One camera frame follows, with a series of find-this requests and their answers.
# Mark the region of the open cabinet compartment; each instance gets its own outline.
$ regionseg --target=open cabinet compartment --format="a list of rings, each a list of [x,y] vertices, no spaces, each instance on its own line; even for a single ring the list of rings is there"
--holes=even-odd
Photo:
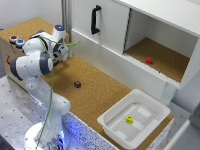
[[[197,36],[134,9],[130,11],[125,55],[154,68],[179,87],[197,42]],[[152,57],[151,64],[145,63],[146,57]]]

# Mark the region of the handle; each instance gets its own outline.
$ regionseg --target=handle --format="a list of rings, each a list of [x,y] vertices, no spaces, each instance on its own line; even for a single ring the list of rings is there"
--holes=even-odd
[[[96,5],[96,8],[94,8],[92,10],[92,24],[91,24],[91,31],[92,31],[92,34],[96,34],[98,32],[100,32],[99,29],[96,28],[96,12],[101,10],[101,7]]]

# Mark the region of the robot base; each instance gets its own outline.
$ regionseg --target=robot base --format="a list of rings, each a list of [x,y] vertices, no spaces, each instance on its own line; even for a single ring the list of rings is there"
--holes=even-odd
[[[43,126],[42,122],[37,123],[26,132],[25,137],[24,137],[24,150],[36,150],[37,141],[35,141],[34,139],[37,133],[42,128],[42,126]],[[65,134],[65,137],[63,135],[62,140],[64,141],[64,144],[63,144],[64,150],[66,150],[67,147],[69,146],[70,139]],[[46,146],[39,145],[37,150],[58,150],[58,148],[54,143],[50,142],[48,143],[48,146],[47,144]]]

